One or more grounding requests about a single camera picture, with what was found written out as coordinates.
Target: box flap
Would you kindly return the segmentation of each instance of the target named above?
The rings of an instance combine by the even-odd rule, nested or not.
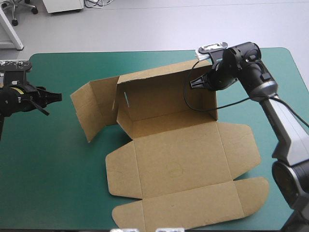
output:
[[[261,162],[253,132],[248,125],[231,123],[217,125],[233,179]]]
[[[269,183],[265,178],[244,179],[234,183],[245,217],[254,214],[266,202]]]
[[[132,197],[126,189],[129,186],[123,186],[127,176],[135,178],[137,185],[140,183],[145,199],[231,181],[260,162],[250,128],[228,123],[208,122],[140,137],[134,140],[131,150],[135,157],[131,152],[130,159],[137,162],[139,175],[126,174],[128,160],[106,160],[111,194]],[[108,157],[119,156],[120,152]],[[111,165],[115,172],[123,172],[118,181],[109,179]]]
[[[151,77],[157,77],[157,76],[167,75],[171,73],[179,73],[185,70],[190,70],[192,69],[192,66],[196,62],[197,60],[194,59],[194,60],[189,60],[185,62],[161,66],[161,67],[154,68],[154,69],[143,70],[140,72],[128,73],[125,75],[121,75],[119,77],[118,84],[128,82],[128,81],[133,81],[133,80],[147,79]],[[209,65],[211,64],[205,60],[197,64],[196,68],[205,67]]]
[[[105,158],[109,192],[116,196],[142,198],[134,142]]]
[[[191,229],[252,214],[262,207],[267,195],[267,181],[251,178],[117,206],[112,217],[120,228],[138,228],[141,232],[162,227]]]
[[[187,79],[191,69],[184,70],[184,68],[190,65],[186,66],[183,63],[172,65],[179,66],[178,69],[169,66],[157,68],[161,71],[159,74],[162,75],[157,75],[155,78],[149,78],[152,75],[148,71],[139,72],[135,79],[134,73],[125,75],[130,76],[127,79],[131,81],[118,85],[117,122],[132,139],[217,120],[215,110],[194,112],[189,109],[183,99],[184,80]],[[210,66],[201,66],[194,69],[192,79],[203,75],[210,68]],[[199,109],[216,107],[214,91],[190,90],[189,85],[187,88],[187,99],[193,107]]]
[[[76,114],[90,142],[106,125],[115,124],[116,83],[119,77],[91,81],[71,94]]]

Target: white cabinet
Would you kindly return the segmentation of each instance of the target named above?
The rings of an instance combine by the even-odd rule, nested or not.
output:
[[[84,8],[84,0],[43,0],[48,13],[80,10]]]

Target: chair wheel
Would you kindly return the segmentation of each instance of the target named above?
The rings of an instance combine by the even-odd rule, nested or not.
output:
[[[32,12],[34,15],[36,15],[36,14],[38,13],[38,9],[37,9],[37,8],[33,8],[33,9],[31,10],[31,12]]]
[[[13,26],[17,26],[17,25],[18,25],[18,21],[15,20],[15,19],[13,19],[13,20],[12,20],[12,25],[13,25]]]

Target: black cable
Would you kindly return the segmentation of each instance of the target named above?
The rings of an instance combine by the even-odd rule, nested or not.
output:
[[[199,61],[196,62],[196,63],[192,66],[192,69],[190,70],[190,72],[189,72],[187,78],[184,79],[183,98],[184,98],[185,103],[187,104],[187,106],[188,106],[190,109],[195,110],[195,111],[200,111],[200,112],[208,112],[208,111],[219,110],[219,109],[223,109],[223,108],[226,108],[226,107],[229,107],[229,106],[232,106],[232,105],[236,105],[236,104],[242,103],[242,102],[247,101],[247,100],[250,99],[250,98],[245,98],[245,99],[242,99],[242,100],[240,100],[240,101],[237,101],[237,102],[234,102],[234,103],[231,103],[231,104],[228,104],[228,105],[219,106],[219,107],[212,108],[212,109],[196,109],[196,108],[194,108],[193,106],[191,106],[191,105],[189,104],[189,102],[188,102],[187,95],[186,95],[186,92],[187,92],[186,84],[188,83],[188,81],[189,81],[189,79],[190,79],[192,70],[194,69],[194,67],[195,67],[198,63],[199,63]]]
[[[281,99],[279,99],[279,98],[275,98],[275,97],[270,97],[270,99],[272,99],[272,100],[274,100],[274,101],[277,101],[277,102],[280,102],[282,105],[284,105],[286,108],[288,108],[289,109],[289,111],[291,111],[291,113],[293,114],[293,115],[295,115],[298,119],[299,119],[299,121],[301,121],[302,123],[304,123],[308,128],[309,128],[309,124],[305,121],[305,120],[303,120],[289,105],[288,105],[288,103],[286,103],[285,101],[283,101],[283,100],[281,100]]]

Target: cardboard flap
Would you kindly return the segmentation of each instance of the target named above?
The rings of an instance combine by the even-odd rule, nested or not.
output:
[[[116,207],[112,215],[120,228],[136,226],[141,232],[162,227],[190,229],[244,218],[256,212],[267,195],[267,181],[252,178],[143,199]]]
[[[90,142],[106,125],[116,123],[117,77],[91,81],[71,94],[80,124]]]
[[[142,198],[134,142],[105,158],[109,192],[115,196]]]
[[[119,228],[139,228],[141,232],[146,231],[142,201],[115,207],[112,218]]]
[[[232,181],[260,161],[248,126],[213,121],[139,137],[113,156],[111,194],[143,199]]]
[[[263,177],[235,181],[245,217],[254,214],[266,202],[269,183]]]
[[[233,179],[260,164],[261,157],[249,126],[230,123],[217,125]]]
[[[167,75],[171,73],[179,73],[179,72],[191,69],[192,66],[196,62],[197,60],[194,59],[194,60],[189,60],[185,62],[161,66],[161,67],[154,68],[154,69],[148,69],[148,70],[144,70],[140,72],[133,72],[133,73],[121,75],[119,77],[118,84],[128,82],[128,81],[133,81],[133,80],[147,79],[151,77]],[[208,65],[210,65],[210,63],[205,60],[197,64],[196,68],[200,68],[200,67],[204,67]]]
[[[78,120],[90,142],[106,125],[90,83],[71,94]]]
[[[116,91],[118,79],[119,77],[116,76],[90,82],[106,125],[117,123],[118,103],[116,102]]]

